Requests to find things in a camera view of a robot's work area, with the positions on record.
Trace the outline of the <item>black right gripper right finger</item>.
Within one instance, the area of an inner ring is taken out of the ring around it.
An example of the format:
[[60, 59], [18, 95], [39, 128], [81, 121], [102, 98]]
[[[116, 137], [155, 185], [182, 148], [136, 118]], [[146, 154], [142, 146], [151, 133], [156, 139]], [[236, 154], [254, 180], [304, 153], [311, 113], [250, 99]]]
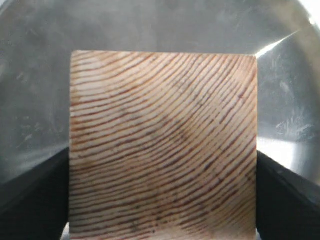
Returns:
[[257, 153], [256, 228], [263, 240], [318, 240], [320, 187]]

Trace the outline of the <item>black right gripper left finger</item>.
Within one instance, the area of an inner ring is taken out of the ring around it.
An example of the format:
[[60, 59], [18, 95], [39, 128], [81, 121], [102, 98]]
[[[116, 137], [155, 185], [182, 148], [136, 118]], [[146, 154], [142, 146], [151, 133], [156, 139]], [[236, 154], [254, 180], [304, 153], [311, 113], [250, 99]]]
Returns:
[[0, 187], [2, 240], [59, 240], [68, 214], [68, 148]]

